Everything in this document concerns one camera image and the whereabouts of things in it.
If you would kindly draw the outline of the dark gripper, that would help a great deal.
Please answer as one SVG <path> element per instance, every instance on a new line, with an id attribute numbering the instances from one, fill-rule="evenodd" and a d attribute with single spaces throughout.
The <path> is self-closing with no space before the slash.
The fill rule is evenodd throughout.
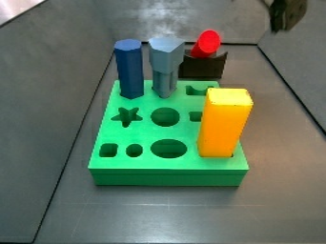
<path id="1" fill-rule="evenodd" d="M 307 12 L 307 0 L 273 0 L 269 8 L 271 31 L 289 31 Z"/>

